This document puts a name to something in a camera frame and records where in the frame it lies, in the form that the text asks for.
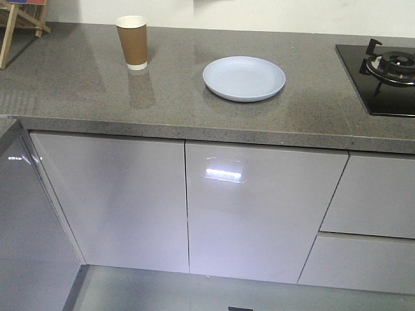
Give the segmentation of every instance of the cabinet door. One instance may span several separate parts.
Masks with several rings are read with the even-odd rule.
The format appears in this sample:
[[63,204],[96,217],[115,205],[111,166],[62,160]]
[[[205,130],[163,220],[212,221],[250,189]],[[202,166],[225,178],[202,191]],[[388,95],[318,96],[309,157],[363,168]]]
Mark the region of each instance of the cabinet door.
[[415,238],[415,157],[351,153],[322,230]]
[[0,157],[0,310],[62,310],[79,267],[17,140]]
[[347,157],[186,143],[191,273],[296,283]]
[[87,264],[189,271],[183,141],[31,136]]
[[415,294],[415,242],[336,236],[316,239],[300,284]]

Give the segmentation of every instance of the brown paper cup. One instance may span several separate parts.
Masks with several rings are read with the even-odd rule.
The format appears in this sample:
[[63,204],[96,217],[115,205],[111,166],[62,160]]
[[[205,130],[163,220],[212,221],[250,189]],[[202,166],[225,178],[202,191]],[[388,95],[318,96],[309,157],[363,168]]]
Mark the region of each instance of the brown paper cup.
[[115,21],[125,61],[132,70],[147,67],[147,20],[143,16],[123,16]]

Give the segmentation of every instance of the granite countertop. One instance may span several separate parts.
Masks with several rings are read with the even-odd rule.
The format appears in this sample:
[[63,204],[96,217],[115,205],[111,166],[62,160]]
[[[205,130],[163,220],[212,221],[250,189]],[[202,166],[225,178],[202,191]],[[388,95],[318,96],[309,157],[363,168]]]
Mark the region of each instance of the granite countertop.
[[[133,73],[114,26],[50,26],[37,40],[16,31],[0,72],[0,114],[28,130],[415,154],[415,119],[367,114],[335,51],[369,37],[149,27],[148,67]],[[377,39],[415,47],[414,38]],[[250,104],[214,95],[204,67],[238,55],[279,65],[285,87]]]
[[21,131],[19,121],[0,115],[0,157],[7,148],[18,138]]

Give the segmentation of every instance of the white wall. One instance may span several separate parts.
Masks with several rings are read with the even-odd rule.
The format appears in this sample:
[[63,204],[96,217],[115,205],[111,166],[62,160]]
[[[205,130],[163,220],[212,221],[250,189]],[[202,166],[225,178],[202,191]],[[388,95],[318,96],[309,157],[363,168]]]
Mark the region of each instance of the white wall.
[[53,0],[49,21],[415,38],[415,0]]

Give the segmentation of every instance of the white glossy cabinet door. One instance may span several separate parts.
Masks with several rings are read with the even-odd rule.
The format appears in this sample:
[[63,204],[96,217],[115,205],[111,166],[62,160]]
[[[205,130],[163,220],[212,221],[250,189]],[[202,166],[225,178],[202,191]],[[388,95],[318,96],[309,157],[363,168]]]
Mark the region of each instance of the white glossy cabinet door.
[[322,231],[415,238],[415,157],[352,152]]
[[87,264],[189,271],[183,141],[31,137]]
[[0,157],[0,310],[61,311],[79,267],[17,140]]
[[296,283],[346,152],[186,143],[190,271]]
[[319,236],[300,284],[415,294],[415,242],[394,240]]

